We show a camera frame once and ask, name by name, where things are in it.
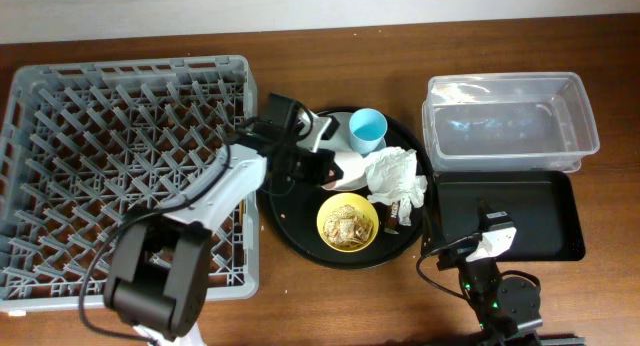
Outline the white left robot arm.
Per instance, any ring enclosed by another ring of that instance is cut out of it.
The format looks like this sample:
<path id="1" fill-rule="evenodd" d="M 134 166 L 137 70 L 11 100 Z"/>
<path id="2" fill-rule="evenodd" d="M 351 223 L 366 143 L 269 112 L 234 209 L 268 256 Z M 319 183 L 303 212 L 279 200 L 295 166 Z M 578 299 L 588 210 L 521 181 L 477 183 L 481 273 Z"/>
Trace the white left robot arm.
<path id="1" fill-rule="evenodd" d="M 206 298 L 213 236 L 263 184 L 270 166 L 312 185 L 344 175 L 331 150 L 234 143 L 164 207 L 126 215 L 116 233 L 103 301 L 133 326 L 132 339 L 148 345 L 200 344 L 196 321 Z"/>

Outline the pink plastic cup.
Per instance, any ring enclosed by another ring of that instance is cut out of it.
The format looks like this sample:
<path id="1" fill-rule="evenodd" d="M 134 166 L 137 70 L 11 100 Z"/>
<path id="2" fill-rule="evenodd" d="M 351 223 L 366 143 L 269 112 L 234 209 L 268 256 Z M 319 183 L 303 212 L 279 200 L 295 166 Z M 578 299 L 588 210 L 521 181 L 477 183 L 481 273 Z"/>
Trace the pink plastic cup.
<path id="1" fill-rule="evenodd" d="M 365 176 L 365 160 L 362 155 L 353 151 L 338 151 L 334 155 L 334 163 L 343 172 L 337 181 L 322 185 L 328 191 L 355 191 L 367 185 Z"/>

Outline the yellow bowl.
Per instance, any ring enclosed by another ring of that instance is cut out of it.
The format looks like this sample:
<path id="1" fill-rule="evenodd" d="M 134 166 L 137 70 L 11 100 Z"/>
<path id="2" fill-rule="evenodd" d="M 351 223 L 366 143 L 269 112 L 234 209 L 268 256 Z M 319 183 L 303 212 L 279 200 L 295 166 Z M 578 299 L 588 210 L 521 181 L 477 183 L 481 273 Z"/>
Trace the yellow bowl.
<path id="1" fill-rule="evenodd" d="M 374 206 L 355 193 L 331 196 L 320 207 L 316 226 L 321 239 L 332 249 L 343 253 L 367 248 L 379 231 L 379 218 Z"/>

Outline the wooden chopstick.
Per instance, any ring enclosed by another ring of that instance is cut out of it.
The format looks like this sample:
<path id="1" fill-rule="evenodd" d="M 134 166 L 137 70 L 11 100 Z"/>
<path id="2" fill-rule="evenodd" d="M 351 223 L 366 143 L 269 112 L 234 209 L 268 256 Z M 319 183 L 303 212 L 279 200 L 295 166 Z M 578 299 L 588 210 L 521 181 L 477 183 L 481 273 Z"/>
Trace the wooden chopstick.
<path id="1" fill-rule="evenodd" d="M 239 211 L 238 211 L 238 224 L 244 228 L 244 218 L 245 218 L 245 201 L 242 200 L 239 203 Z"/>

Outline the white paper napkin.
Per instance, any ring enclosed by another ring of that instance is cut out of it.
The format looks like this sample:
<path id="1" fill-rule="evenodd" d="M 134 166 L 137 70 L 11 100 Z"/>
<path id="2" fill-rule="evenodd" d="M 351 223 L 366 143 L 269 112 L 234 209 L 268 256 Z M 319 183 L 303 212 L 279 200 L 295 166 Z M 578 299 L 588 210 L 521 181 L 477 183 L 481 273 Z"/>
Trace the white paper napkin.
<path id="1" fill-rule="evenodd" d="M 364 162 L 364 175 L 371 192 L 367 196 L 368 201 L 386 206 L 397 203 L 399 224 L 410 226 L 411 212 L 424 205 L 428 187 L 426 177 L 417 174 L 417 152 L 386 147 L 366 156 Z"/>

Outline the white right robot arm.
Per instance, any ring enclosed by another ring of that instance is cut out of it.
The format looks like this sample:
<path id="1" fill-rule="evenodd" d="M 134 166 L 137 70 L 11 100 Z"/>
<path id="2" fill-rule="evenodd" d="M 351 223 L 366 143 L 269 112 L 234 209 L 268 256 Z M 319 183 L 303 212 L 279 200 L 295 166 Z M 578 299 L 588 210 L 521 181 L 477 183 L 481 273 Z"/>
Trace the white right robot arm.
<path id="1" fill-rule="evenodd" d="M 500 271 L 497 257 L 508 251 L 516 227 L 505 211 L 496 211 L 480 200 L 478 228 L 451 242 L 439 253 L 440 271 L 455 268 L 462 298 L 474 311 L 481 331 L 467 345 L 540 345 L 537 329 L 541 284 L 537 277 L 517 270 Z"/>

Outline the brown snack wrapper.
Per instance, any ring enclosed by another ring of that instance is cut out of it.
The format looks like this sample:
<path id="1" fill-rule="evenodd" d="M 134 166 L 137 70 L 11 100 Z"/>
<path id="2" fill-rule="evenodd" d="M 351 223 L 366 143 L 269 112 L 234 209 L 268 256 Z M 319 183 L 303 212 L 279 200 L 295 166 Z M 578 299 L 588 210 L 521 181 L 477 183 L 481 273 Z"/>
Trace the brown snack wrapper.
<path id="1" fill-rule="evenodd" d="M 399 212 L 399 202 L 392 203 L 387 208 L 387 216 L 386 221 L 384 223 L 384 232 L 388 234 L 397 235 L 397 227 L 399 225 L 398 221 L 398 212 Z"/>

